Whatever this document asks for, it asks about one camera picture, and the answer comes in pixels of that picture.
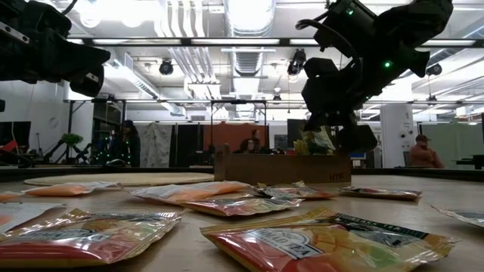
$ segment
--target man in red shirt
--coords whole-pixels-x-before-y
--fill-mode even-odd
[[[410,166],[444,168],[437,153],[429,147],[427,136],[420,134],[415,138],[417,144],[410,150]]]

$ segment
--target cardboard box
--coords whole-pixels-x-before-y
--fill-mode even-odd
[[[228,146],[216,148],[216,181],[248,184],[351,184],[351,162],[343,156],[233,154]]]

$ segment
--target red wall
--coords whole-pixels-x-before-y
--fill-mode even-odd
[[[217,147],[223,144],[229,144],[230,151],[238,150],[243,140],[252,137],[252,130],[254,129],[259,131],[260,147],[265,146],[265,129],[263,125],[232,125],[226,123],[213,126],[213,145]],[[211,131],[210,125],[205,125],[203,128],[204,150],[209,149]]]

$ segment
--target green led light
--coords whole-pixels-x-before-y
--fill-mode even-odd
[[[387,60],[383,63],[383,67],[385,67],[387,69],[390,68],[392,65],[393,65],[393,63],[389,60]]]

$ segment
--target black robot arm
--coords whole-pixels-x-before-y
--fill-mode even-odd
[[[314,20],[298,22],[297,29],[317,29],[321,51],[333,46],[352,59],[341,70],[329,59],[306,62],[302,96],[312,113],[306,129],[340,125],[342,149],[375,148],[376,138],[369,127],[356,125],[354,111],[408,69],[425,76],[430,53],[415,48],[441,33],[452,11],[451,0],[414,0],[377,16],[358,0],[337,0]]]
[[[67,80],[80,94],[98,95],[104,83],[102,64],[110,53],[68,42],[71,26],[50,5],[0,0],[0,81]]]

